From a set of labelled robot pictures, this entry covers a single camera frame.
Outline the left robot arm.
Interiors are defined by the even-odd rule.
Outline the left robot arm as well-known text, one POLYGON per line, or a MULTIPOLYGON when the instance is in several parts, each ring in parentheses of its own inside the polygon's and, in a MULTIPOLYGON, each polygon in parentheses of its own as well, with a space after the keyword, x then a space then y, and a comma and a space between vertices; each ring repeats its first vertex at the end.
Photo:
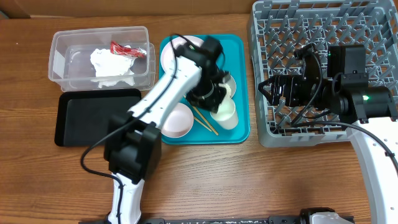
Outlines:
POLYGON ((137 223, 141 218, 144 181, 160 161, 161 129, 182 98, 216 113, 227 91, 220 83, 228 72, 217 66, 223 54, 219 40, 206 36, 201 45, 172 46, 173 59, 155 87, 129 109, 130 118, 113 118, 104 158, 114 179, 113 207, 107 223, 137 223))

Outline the white napkin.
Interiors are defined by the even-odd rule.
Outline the white napkin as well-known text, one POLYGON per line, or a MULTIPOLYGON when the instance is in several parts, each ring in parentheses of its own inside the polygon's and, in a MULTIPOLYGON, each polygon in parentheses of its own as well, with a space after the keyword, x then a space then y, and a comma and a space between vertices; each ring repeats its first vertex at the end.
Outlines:
POLYGON ((135 60, 136 57, 112 54, 110 49, 95 49, 90 55, 90 62, 95 68, 97 80, 92 81, 96 82, 99 88, 115 86, 119 82, 133 86, 134 79, 124 76, 134 74, 131 67, 135 60))

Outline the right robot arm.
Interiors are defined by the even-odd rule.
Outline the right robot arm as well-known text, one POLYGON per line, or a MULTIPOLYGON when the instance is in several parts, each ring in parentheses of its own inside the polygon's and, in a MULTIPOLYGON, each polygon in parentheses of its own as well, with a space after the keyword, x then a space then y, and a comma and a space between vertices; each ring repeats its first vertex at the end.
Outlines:
POLYGON ((363 174, 372 223, 397 223, 397 106, 385 86, 370 86, 363 45, 328 48, 327 76, 314 44, 294 52, 300 75, 274 75, 258 85, 272 106, 285 99, 302 110, 293 128, 341 126, 363 174))

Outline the white cup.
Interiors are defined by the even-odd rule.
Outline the white cup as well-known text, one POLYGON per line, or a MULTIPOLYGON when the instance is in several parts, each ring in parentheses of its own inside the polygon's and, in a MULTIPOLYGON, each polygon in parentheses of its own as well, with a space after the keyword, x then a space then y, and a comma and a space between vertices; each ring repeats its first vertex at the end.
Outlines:
POLYGON ((211 112, 210 115, 223 129, 226 130, 234 129, 239 122, 235 102, 229 97, 226 97, 221 102, 216 113, 211 112))

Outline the cooked white rice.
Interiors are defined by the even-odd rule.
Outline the cooked white rice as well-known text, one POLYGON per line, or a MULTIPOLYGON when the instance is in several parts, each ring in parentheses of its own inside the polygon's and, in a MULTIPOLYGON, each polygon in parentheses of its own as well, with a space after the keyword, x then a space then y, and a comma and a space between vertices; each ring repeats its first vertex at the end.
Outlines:
POLYGON ((228 84, 220 84, 220 87, 223 87, 226 89, 226 96, 229 98, 233 97, 232 89, 228 84))

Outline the red snack wrapper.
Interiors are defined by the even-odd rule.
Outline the red snack wrapper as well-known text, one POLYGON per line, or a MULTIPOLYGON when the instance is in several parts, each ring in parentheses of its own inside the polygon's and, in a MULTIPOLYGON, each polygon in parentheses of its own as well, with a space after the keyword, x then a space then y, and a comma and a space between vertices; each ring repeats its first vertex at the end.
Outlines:
POLYGON ((115 55, 124 55, 130 57, 143 58, 147 56, 147 52, 142 48, 130 48, 119 45, 115 41, 111 41, 110 51, 115 55))

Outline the grey bowl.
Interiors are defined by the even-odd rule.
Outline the grey bowl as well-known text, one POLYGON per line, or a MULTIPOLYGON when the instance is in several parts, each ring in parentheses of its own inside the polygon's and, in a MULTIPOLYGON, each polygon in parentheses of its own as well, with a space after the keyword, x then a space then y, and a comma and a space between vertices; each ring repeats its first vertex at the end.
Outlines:
POLYGON ((225 76, 222 79, 221 83, 218 84, 219 87, 220 87, 220 84, 228 84, 231 87, 232 93, 234 96, 234 94, 236 93, 236 82, 235 82, 235 79, 231 75, 225 76))

